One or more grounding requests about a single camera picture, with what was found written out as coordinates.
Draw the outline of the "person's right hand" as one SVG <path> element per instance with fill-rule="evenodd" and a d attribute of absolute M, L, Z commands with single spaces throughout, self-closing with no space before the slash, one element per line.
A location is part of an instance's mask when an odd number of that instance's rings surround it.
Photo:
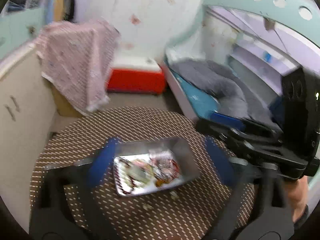
<path fill-rule="evenodd" d="M 309 191 L 308 178 L 304 176 L 297 181 L 285 182 L 284 189 L 292 209 L 292 220 L 295 223 L 302 217 L 307 205 Z"/>

